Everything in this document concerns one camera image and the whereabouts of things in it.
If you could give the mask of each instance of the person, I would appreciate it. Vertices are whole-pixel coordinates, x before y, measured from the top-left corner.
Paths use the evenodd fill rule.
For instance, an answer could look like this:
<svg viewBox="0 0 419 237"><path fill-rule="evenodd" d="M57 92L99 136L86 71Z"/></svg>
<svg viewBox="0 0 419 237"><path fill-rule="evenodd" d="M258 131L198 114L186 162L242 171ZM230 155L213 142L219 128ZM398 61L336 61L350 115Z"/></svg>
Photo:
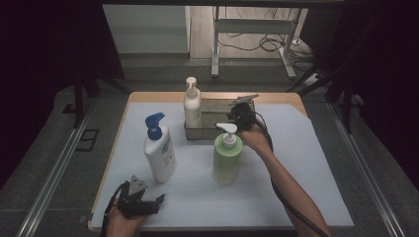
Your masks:
<svg viewBox="0 0 419 237"><path fill-rule="evenodd" d="M271 150L262 129L257 125L253 125L249 130L238 132L237 134L262 158L271 175L273 183L289 204L318 226L327 236L331 237L332 233L317 205L278 160ZM314 230L287 208L286 212L293 223L298 236L318 236ZM126 219L117 208L113 207L110 212L107 236L132 237L135 234L138 225L140 225L145 218L146 216L140 216L136 219Z"/></svg>

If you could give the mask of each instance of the white pump head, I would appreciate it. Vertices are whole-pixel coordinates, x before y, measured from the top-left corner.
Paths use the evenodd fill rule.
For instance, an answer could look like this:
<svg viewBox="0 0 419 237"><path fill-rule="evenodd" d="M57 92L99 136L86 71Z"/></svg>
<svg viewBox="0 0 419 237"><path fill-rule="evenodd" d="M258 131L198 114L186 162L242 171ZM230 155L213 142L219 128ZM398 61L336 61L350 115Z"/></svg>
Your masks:
<svg viewBox="0 0 419 237"><path fill-rule="evenodd" d="M234 134L237 131L237 125L233 123L217 123L216 127L219 127L226 132L223 137L222 144L228 148L233 147L237 140Z"/></svg>
<svg viewBox="0 0 419 237"><path fill-rule="evenodd" d="M188 77L186 79L186 86L188 87L186 91L186 95L189 99L195 99L198 96L197 86L197 78L195 77Z"/></svg>

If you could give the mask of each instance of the lotion bottle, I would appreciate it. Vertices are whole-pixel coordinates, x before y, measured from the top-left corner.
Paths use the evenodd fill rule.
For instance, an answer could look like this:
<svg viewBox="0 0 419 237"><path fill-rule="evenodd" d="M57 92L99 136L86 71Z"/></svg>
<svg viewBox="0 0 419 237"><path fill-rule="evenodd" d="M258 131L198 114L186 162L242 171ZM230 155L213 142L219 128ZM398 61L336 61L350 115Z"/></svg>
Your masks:
<svg viewBox="0 0 419 237"><path fill-rule="evenodd" d="M243 142L234 133L237 126L233 123L217 123L226 133L220 134L214 142L212 177L223 185L234 181L240 163Z"/></svg>
<svg viewBox="0 0 419 237"><path fill-rule="evenodd" d="M147 137L144 141L144 154L151 167L154 179L161 184L170 179L176 169L175 153L169 128L160 125L164 118L163 113L149 116L145 119L148 127Z"/></svg>
<svg viewBox="0 0 419 237"><path fill-rule="evenodd" d="M188 89L184 99L185 128L202 128L201 91L197 88L197 79L188 77L186 85Z"/></svg>

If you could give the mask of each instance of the storage box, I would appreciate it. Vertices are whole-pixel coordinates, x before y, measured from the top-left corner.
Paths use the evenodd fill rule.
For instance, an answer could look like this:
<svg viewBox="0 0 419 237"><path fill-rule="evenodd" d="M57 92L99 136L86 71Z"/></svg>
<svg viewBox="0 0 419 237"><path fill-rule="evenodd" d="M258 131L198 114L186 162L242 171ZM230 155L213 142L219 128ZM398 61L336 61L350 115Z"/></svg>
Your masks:
<svg viewBox="0 0 419 237"><path fill-rule="evenodd" d="M217 136L223 133L222 129L215 126L218 122L233 122L227 115L231 112L229 103L234 99L202 99L201 111L203 126L201 128L186 128L184 123L186 138L188 140L215 140ZM254 112L255 105L253 100L248 102L250 109Z"/></svg>

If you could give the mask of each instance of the bottle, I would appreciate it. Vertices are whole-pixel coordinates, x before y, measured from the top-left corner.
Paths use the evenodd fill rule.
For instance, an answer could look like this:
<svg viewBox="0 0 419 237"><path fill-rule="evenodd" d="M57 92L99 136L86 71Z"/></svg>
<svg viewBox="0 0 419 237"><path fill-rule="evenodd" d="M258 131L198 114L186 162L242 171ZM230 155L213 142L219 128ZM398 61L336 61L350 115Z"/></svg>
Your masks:
<svg viewBox="0 0 419 237"><path fill-rule="evenodd" d="M233 123L217 123L226 133L220 134L214 142L212 177L223 185L228 185L235 179L243 142L234 133L237 126Z"/></svg>
<svg viewBox="0 0 419 237"><path fill-rule="evenodd" d="M158 113L145 119L148 131L144 141L144 154L150 164L154 179L159 184L169 180L176 168L169 128L165 125L159 126L163 118L164 114Z"/></svg>
<svg viewBox="0 0 419 237"><path fill-rule="evenodd" d="M197 79L188 77L186 85L188 89L184 99L185 128L202 128L201 91L197 88Z"/></svg>

